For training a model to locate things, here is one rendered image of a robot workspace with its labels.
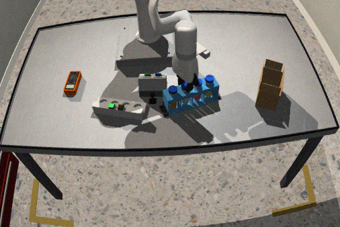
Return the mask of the blue tube rack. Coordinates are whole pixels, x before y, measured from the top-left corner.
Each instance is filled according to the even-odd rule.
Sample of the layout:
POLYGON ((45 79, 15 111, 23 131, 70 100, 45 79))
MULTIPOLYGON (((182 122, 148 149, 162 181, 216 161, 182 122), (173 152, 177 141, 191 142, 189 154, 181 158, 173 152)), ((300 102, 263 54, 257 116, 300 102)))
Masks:
POLYGON ((208 103, 212 103, 214 101, 218 101, 218 92, 219 92, 219 84, 217 80, 214 78, 214 82, 210 83, 209 85, 206 84, 205 78, 202 80, 202 87, 197 87, 190 91, 190 92, 183 92, 181 89, 181 85, 176 86, 177 87, 177 94, 174 94, 170 96, 169 89, 163 90, 163 102, 167 108, 167 111, 169 112, 169 116, 172 116, 174 114, 178 114, 183 111, 187 111, 189 109, 193 109, 195 107, 199 107, 201 105, 206 105, 208 103), (205 94, 207 92, 212 91, 211 97, 206 97, 205 94), (201 95, 201 99, 199 101, 194 100, 194 96, 201 95), (187 105, 182 104, 181 100, 188 99, 189 103, 187 105), (176 108, 171 108, 170 103, 177 102, 176 108))

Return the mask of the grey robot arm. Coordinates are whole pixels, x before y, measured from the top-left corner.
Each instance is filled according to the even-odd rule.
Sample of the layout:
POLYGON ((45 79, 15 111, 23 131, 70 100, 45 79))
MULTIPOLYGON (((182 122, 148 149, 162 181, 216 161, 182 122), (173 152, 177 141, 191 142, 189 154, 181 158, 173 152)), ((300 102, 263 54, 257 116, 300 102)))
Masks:
POLYGON ((175 32, 175 55, 178 59, 189 61, 197 55, 204 59, 210 51, 197 42, 197 27, 187 10, 179 10, 159 15, 159 0, 135 0, 138 32, 136 39, 149 44, 161 36, 175 32), (183 21, 184 20, 184 21, 183 21))

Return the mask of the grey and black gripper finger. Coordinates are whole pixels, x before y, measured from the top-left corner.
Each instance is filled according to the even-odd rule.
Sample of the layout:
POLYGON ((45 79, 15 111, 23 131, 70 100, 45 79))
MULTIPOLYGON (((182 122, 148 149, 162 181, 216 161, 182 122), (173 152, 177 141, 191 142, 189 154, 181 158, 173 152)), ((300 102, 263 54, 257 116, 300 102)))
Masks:
POLYGON ((194 85, 198 86, 200 84, 197 75, 194 73, 194 79, 191 83, 188 83, 186 85, 186 92, 190 92, 193 90, 194 85))
POLYGON ((182 78, 180 78, 178 75, 177 75, 177 77, 178 77, 178 85, 181 85, 183 82, 185 82, 182 78))

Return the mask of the orange handheld multimeter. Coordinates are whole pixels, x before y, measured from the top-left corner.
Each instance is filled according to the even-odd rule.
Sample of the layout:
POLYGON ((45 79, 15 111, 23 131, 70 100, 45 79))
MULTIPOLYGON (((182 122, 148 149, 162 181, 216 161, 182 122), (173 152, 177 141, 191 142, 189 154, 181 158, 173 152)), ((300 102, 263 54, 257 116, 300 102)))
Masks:
POLYGON ((64 92, 65 95, 76 95, 79 83, 81 81, 81 71, 71 71, 68 75, 64 92))

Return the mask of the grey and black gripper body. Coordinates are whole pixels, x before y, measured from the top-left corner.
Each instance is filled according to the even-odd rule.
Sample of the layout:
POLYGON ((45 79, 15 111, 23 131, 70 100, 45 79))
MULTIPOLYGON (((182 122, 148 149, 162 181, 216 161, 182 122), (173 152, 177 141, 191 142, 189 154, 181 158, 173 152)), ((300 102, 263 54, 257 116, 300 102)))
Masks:
POLYGON ((182 78, 186 83, 191 83, 194 79, 194 73, 198 77, 198 60, 195 57, 193 60, 184 61, 176 57, 175 51, 172 60, 173 72, 182 78))

